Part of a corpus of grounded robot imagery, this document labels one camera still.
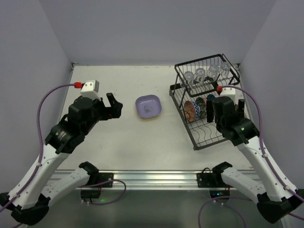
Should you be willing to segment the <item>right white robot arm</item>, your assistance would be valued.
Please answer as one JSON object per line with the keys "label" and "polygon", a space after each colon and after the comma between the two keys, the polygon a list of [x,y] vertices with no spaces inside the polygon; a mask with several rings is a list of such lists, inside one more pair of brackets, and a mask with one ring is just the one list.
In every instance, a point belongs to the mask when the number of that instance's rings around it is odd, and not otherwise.
{"label": "right white robot arm", "polygon": [[266,221],[276,223],[303,203],[304,191],[283,174],[254,123],[240,117],[231,98],[217,97],[212,105],[217,129],[247,158],[260,182],[245,176],[228,162],[212,169],[214,178],[236,188],[256,204]]}

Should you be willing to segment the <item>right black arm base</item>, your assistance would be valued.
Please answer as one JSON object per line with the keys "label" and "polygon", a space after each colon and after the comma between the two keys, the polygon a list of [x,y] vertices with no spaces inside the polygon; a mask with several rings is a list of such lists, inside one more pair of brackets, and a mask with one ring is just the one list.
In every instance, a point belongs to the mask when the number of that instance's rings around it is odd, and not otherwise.
{"label": "right black arm base", "polygon": [[222,201],[228,200],[231,186],[223,182],[219,172],[204,168],[203,171],[196,173],[196,181],[198,188],[209,190],[211,198],[224,197]]}

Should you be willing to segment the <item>yellow square panda plate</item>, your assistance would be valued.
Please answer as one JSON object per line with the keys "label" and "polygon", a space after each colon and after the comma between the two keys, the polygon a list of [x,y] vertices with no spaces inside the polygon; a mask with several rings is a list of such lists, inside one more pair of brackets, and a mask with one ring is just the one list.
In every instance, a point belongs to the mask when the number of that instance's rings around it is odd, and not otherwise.
{"label": "yellow square panda plate", "polygon": [[141,120],[144,120],[144,121],[146,121],[146,120],[152,120],[152,119],[155,119],[155,118],[158,118],[159,116],[150,116],[150,117],[143,117],[143,116],[139,116],[139,118],[141,119]]}

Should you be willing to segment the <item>purple square panda plate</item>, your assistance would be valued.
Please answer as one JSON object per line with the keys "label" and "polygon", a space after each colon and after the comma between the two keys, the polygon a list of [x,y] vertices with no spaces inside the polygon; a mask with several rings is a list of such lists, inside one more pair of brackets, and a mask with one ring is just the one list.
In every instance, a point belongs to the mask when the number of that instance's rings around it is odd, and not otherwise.
{"label": "purple square panda plate", "polygon": [[159,116],[162,112],[160,99],[156,95],[145,95],[138,97],[135,101],[138,116]]}

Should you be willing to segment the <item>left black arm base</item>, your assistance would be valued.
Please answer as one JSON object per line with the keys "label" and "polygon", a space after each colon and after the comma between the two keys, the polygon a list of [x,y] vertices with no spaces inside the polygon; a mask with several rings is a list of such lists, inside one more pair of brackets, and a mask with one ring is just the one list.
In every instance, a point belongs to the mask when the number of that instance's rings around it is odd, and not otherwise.
{"label": "left black arm base", "polygon": [[[110,181],[113,178],[114,178],[114,174],[111,172],[102,172],[102,173],[99,172],[91,176],[87,184],[85,184],[85,186],[94,185],[105,181]],[[90,190],[82,189],[80,191],[80,197],[82,200],[89,200],[90,202],[92,202],[93,199],[97,199],[100,197],[101,190],[102,190],[101,186],[93,187]]]}

